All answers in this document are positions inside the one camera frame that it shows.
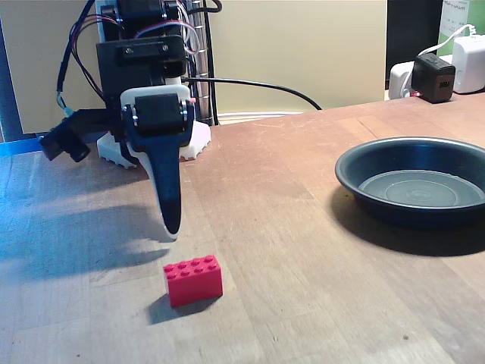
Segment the wooden tabletop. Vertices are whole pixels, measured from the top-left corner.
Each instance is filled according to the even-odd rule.
[[[485,146],[485,94],[212,128],[161,240],[152,184],[93,152],[0,159],[0,363],[485,363],[485,224],[375,221],[337,158],[376,138]],[[161,267],[215,254],[218,300],[168,304]]]

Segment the dark plastic tray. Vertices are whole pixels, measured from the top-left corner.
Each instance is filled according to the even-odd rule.
[[[350,149],[339,182],[374,217],[410,228],[456,228],[485,218],[485,149],[402,137]]]

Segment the white charger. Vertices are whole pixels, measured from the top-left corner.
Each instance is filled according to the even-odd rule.
[[[474,93],[485,87],[485,36],[455,39],[452,65],[456,68],[456,93]]]

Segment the white cable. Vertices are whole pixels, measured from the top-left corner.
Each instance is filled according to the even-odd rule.
[[[177,0],[177,7],[179,8],[179,17],[183,19],[186,23],[189,22],[189,15],[187,14],[187,10],[185,9],[185,6],[180,2],[180,0]],[[186,31],[185,28],[183,28],[183,40],[185,43],[187,43],[190,39],[190,33]]]
[[[428,49],[425,49],[424,51],[420,52],[419,55],[425,55],[426,53],[430,53],[430,52],[434,52],[434,51],[437,51],[438,49],[444,47],[446,44],[448,44],[448,42],[450,42],[452,39],[456,38],[458,35],[460,35],[462,33],[463,30],[465,29],[469,29],[470,30],[470,35],[471,36],[474,36],[477,34],[477,31],[475,30],[475,27],[471,24],[467,24],[467,25],[464,25],[463,27],[461,27],[460,29],[456,30],[451,36],[449,36],[449,38],[447,40],[445,40],[443,43],[439,44],[439,45],[435,45],[433,47],[430,47]],[[409,97],[411,95],[411,88],[409,89],[406,89],[406,85],[408,84],[409,82],[409,79],[411,78],[411,75],[412,75],[412,71],[410,71],[408,73],[408,75],[406,76],[406,78],[404,79],[404,83],[402,84],[402,87],[401,87],[401,97]]]
[[[195,53],[200,51],[200,40],[199,40],[199,36],[197,35],[196,29],[192,25],[185,23],[185,22],[182,22],[182,21],[179,21],[179,20],[164,21],[163,23],[156,24],[156,25],[153,25],[151,27],[147,27],[144,30],[140,30],[134,36],[134,38],[135,39],[139,38],[143,34],[145,34],[147,32],[151,32],[153,30],[157,30],[157,29],[161,29],[161,28],[165,28],[165,27],[172,27],[172,26],[179,26],[179,27],[183,27],[185,29],[188,29],[194,35],[194,40],[196,41],[196,49],[189,49],[188,47],[186,47],[186,51],[188,53],[190,53],[191,55],[194,55]]]

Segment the wire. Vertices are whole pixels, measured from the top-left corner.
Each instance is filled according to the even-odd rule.
[[[278,86],[278,85],[272,85],[270,83],[262,83],[262,82],[255,82],[255,81],[233,80],[230,78],[182,77],[182,82],[235,83],[237,85],[257,86],[257,87],[264,87],[267,89],[278,89],[279,91],[284,91],[285,93],[291,93],[292,95],[298,96],[300,99],[304,99],[306,102],[311,104],[317,110],[322,110],[319,104],[313,101],[312,99],[310,99],[308,96],[285,86]]]
[[[470,35],[471,36],[474,36],[475,34],[477,34],[477,31],[475,30],[475,27],[471,24],[467,24],[467,25],[464,25],[463,27],[461,27],[460,29],[456,30],[451,36],[449,36],[449,38],[447,40],[445,40],[443,43],[441,44],[438,44],[438,45],[434,45],[433,47],[430,47],[430,48],[427,48],[425,49],[424,51],[421,51],[419,53],[419,55],[425,55],[427,53],[430,53],[430,52],[434,52],[434,51],[437,51],[438,49],[446,46],[446,44],[448,44],[448,42],[450,42],[452,39],[454,39],[455,37],[457,37],[458,35],[460,35],[465,29],[469,29],[470,30]],[[409,79],[411,78],[411,75],[412,75],[412,71],[408,72],[408,74],[406,75],[406,78],[404,79],[404,83],[402,84],[401,86],[401,97],[406,97],[405,96],[405,93],[410,93],[410,90],[411,88],[409,89],[406,89],[406,85],[408,84],[409,82]]]
[[[200,51],[200,40],[199,40],[199,36],[197,35],[196,29],[189,23],[186,23],[185,21],[181,21],[181,20],[162,21],[161,23],[151,25],[150,27],[146,27],[140,30],[137,34],[135,34],[134,39],[139,38],[140,36],[142,36],[143,34],[147,34],[148,32],[152,32],[153,30],[158,30],[165,27],[173,27],[173,26],[179,26],[179,27],[188,29],[192,32],[192,35],[194,35],[194,39],[196,41],[196,49],[189,49],[188,47],[186,47],[185,50],[189,54],[194,55]]]
[[[207,1],[203,0],[202,3],[205,7],[207,7]],[[212,49],[212,35],[211,35],[211,21],[209,19],[209,14],[204,13],[204,28],[205,28],[205,39],[207,44],[207,63],[208,63],[208,71],[209,77],[215,77],[214,71],[214,52]],[[219,125],[219,115],[217,113],[217,93],[215,83],[209,84],[209,92],[211,93],[211,113],[214,119],[214,125]]]
[[[84,22],[94,3],[95,3],[95,0],[88,0],[86,2],[83,10],[81,11],[79,18],[77,19],[76,24],[81,24],[82,22]],[[57,84],[58,93],[62,93],[63,91],[64,80],[66,78],[70,54],[71,54],[71,51],[70,51],[70,38],[69,38],[69,41],[67,42],[67,45],[66,45],[66,49],[64,50],[64,55],[62,57],[61,67],[59,68],[58,84]]]
[[[212,1],[217,6],[216,8],[207,8],[207,7],[197,8],[197,9],[192,9],[187,11],[187,13],[189,15],[194,15],[198,13],[220,13],[222,11],[222,2],[220,2],[219,0],[212,0]]]
[[[92,77],[91,73],[88,72],[88,70],[84,67],[82,61],[80,60],[78,51],[77,51],[77,40],[79,39],[80,34],[88,27],[91,27],[92,25],[95,25],[97,23],[101,23],[103,21],[107,21],[110,23],[113,23],[115,25],[118,25],[119,27],[122,27],[117,21],[113,20],[110,17],[106,17],[100,14],[91,14],[86,17],[84,22],[81,24],[74,24],[73,27],[71,28],[70,31],[70,49],[71,49],[71,54],[73,55],[74,59],[78,63],[78,65],[81,68],[81,71],[84,74],[84,77],[88,81],[88,84],[94,89],[96,94],[104,101],[105,98],[103,96],[103,93],[99,86],[96,84],[94,81],[94,78]]]

